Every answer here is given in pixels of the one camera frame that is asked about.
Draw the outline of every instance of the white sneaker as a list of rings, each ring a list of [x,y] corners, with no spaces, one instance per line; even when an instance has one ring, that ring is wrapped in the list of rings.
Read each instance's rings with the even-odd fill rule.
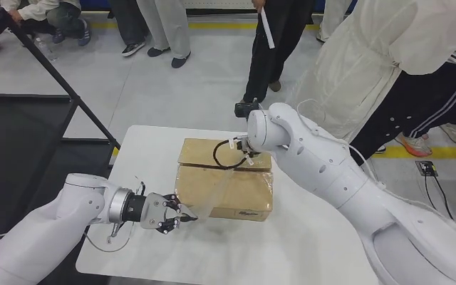
[[[378,150],[375,152],[377,155],[381,155],[382,153],[386,152],[386,146],[382,145],[381,147],[378,148]]]
[[[456,143],[456,125],[444,124],[441,125],[440,128]]]
[[[423,137],[407,138],[401,133],[396,140],[405,147],[408,153],[416,157],[426,157],[432,154],[432,150]]]
[[[325,41],[321,39],[321,28],[318,30],[318,33],[316,34],[315,38],[320,43],[325,43]]]

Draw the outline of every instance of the black cable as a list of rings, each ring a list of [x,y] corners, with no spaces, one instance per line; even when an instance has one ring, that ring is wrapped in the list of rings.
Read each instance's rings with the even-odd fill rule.
[[[437,210],[434,206],[434,203],[432,203],[432,200],[430,199],[430,195],[429,195],[429,190],[428,190],[428,176],[425,174],[425,187],[426,187],[426,194],[427,194],[427,198],[429,199],[429,202],[430,204],[432,205],[432,208],[434,208],[435,210]]]
[[[229,140],[224,140],[224,141],[222,141],[222,142],[219,142],[219,143],[215,146],[214,151],[212,152],[212,157],[214,158],[215,163],[217,163],[217,165],[219,165],[223,170],[230,170],[230,169],[238,168],[239,166],[242,165],[242,163],[244,163],[244,162],[247,160],[246,157],[242,158],[242,160],[241,160],[239,163],[237,163],[237,164],[235,164],[235,165],[230,165],[230,166],[223,165],[223,164],[220,163],[220,161],[217,159],[217,151],[218,151],[219,147],[221,147],[222,145],[225,145],[225,144],[227,144],[227,143],[229,143]]]
[[[454,219],[453,219],[453,216],[451,215],[450,207],[448,206],[447,195],[446,195],[445,192],[443,191],[442,186],[440,186],[439,180],[437,179],[437,177],[435,176],[435,174],[433,175],[433,177],[434,177],[434,179],[435,179],[437,185],[439,186],[439,189],[440,189],[440,191],[441,191],[441,193],[442,193],[442,195],[443,195],[443,201],[445,202],[445,208],[447,209],[448,216],[450,216],[450,218],[451,218],[452,220],[454,220]]]

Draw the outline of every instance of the white cable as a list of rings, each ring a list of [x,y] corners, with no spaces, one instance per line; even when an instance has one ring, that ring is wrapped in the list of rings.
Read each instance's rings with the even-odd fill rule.
[[[314,99],[307,99],[307,100],[304,100],[304,101],[301,101],[297,106],[296,106],[296,112],[298,113],[298,117],[299,117],[299,120],[301,120],[301,123],[314,135],[317,135],[319,136],[320,138],[324,138],[324,139],[327,139],[327,140],[330,140],[331,142],[335,142],[335,143],[338,143],[338,144],[341,144],[341,145],[345,145],[346,147],[354,150],[358,155],[359,157],[361,157],[361,159],[363,160],[364,164],[366,165],[366,168],[368,170],[368,174],[370,176],[370,178],[375,181],[375,182],[378,182],[377,181],[377,178],[375,177],[375,175],[373,174],[372,172],[372,169],[370,167],[370,165],[368,164],[368,162],[366,161],[366,159],[364,158],[364,156],[353,146],[349,145],[347,142],[345,142],[344,140],[337,140],[337,139],[333,139],[333,138],[328,138],[328,137],[325,137],[325,136],[322,136],[320,135],[319,133],[316,133],[314,132],[314,130],[312,130],[307,124],[306,122],[304,122],[304,119],[302,118],[303,116],[300,114],[299,112],[299,106],[301,106],[301,104],[303,103],[306,103],[308,101],[314,101],[316,102],[316,100]]]
[[[307,99],[307,100],[304,100],[302,102],[300,102],[297,106],[296,106],[296,112],[298,113],[298,116],[299,116],[299,119],[301,120],[301,122],[303,123],[304,126],[306,126],[306,128],[309,129],[309,131],[311,131],[311,133],[315,133],[312,131],[312,129],[306,124],[306,122],[304,122],[304,119],[302,118],[300,112],[299,112],[299,106],[305,102],[308,102],[308,101],[314,101],[316,102],[316,100],[314,99]],[[380,187],[380,185],[384,186],[381,182],[379,182],[376,177],[374,176],[372,170],[370,169],[371,167],[369,166],[369,164],[367,163],[366,159],[364,158],[364,156],[355,148],[355,147],[352,147],[351,145],[349,145],[348,143],[343,143],[341,142],[340,140],[335,140],[335,139],[332,139],[332,138],[327,138],[327,137],[324,137],[324,136],[320,136],[320,138],[325,138],[327,140],[330,140],[330,141],[334,141],[336,143],[340,143],[342,145],[347,145],[350,149],[354,150],[358,155],[359,157],[361,157],[361,159],[363,160],[363,162],[366,164],[366,167],[368,169],[368,172],[369,172],[369,176],[372,178],[373,181],[377,182],[377,186],[379,186],[379,188],[381,188],[384,192],[388,193],[389,195],[393,196],[394,198],[400,200],[400,201],[403,201],[405,203],[408,203],[408,204],[411,204],[413,206],[416,206],[416,207],[420,207],[422,209],[426,209],[430,212],[433,212],[434,214],[436,214],[437,216],[439,216],[441,219],[443,219],[445,222],[447,222],[447,224],[449,224],[452,228],[456,229],[456,223],[454,221],[452,221],[451,219],[448,219],[447,217],[445,217],[444,215],[440,214],[436,209],[432,208],[431,206],[429,206],[428,204],[425,204],[423,202],[420,202],[420,201],[415,201],[415,200],[409,200],[409,199],[406,199],[404,197],[401,197],[401,196],[398,196],[394,193],[392,193],[391,191],[389,191],[388,189],[386,189],[386,187]]]
[[[95,247],[96,249],[98,249],[99,251],[101,252],[106,252],[106,253],[113,253],[113,252],[118,252],[120,251],[121,249],[123,249],[124,247],[127,246],[128,242],[130,241],[130,238],[131,238],[131,234],[133,232],[133,227],[135,226],[135,223],[132,222],[132,225],[131,225],[131,228],[130,228],[130,233],[128,235],[128,239],[127,241],[124,243],[124,245],[122,245],[121,247],[119,247],[118,249],[114,249],[114,250],[107,250],[107,249],[102,249],[100,248],[99,246],[97,246],[93,241],[92,239],[90,239],[90,237],[88,237],[88,235],[84,232],[84,236],[87,238],[88,242],[90,242],[90,244],[93,245],[93,247]]]
[[[268,18],[266,17],[266,12],[264,8],[261,8],[261,19],[263,21],[264,32],[266,33],[266,37],[268,39],[269,48],[273,49],[276,46],[274,45],[274,39],[272,38],[271,29],[269,28]]]

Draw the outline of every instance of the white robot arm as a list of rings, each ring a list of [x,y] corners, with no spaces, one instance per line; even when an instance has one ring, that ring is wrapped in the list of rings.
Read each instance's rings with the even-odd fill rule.
[[[355,227],[385,285],[455,285],[453,221],[385,191],[335,139],[289,105],[250,112],[244,149],[269,152],[296,184],[332,204]]]
[[[299,186],[332,204],[355,227],[385,285],[455,285],[456,227],[370,180],[336,140],[290,106],[273,104],[249,116],[247,152],[270,152]],[[167,209],[178,215],[168,217]],[[175,195],[147,197],[101,177],[69,175],[57,198],[32,211],[0,240],[0,284],[32,285],[74,248],[88,224],[125,221],[167,234],[197,217]]]
[[[174,210],[174,217],[168,209]],[[40,282],[79,243],[89,224],[113,223],[115,237],[126,221],[167,234],[180,222],[196,219],[175,195],[146,197],[103,177],[69,174],[54,201],[30,212],[0,239],[0,284]]]

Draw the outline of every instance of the white coat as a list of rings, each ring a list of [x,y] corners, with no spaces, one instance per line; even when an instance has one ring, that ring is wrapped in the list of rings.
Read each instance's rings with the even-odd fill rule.
[[[351,142],[401,71],[432,73],[454,51],[455,0],[360,0],[287,103],[311,99],[301,114]]]

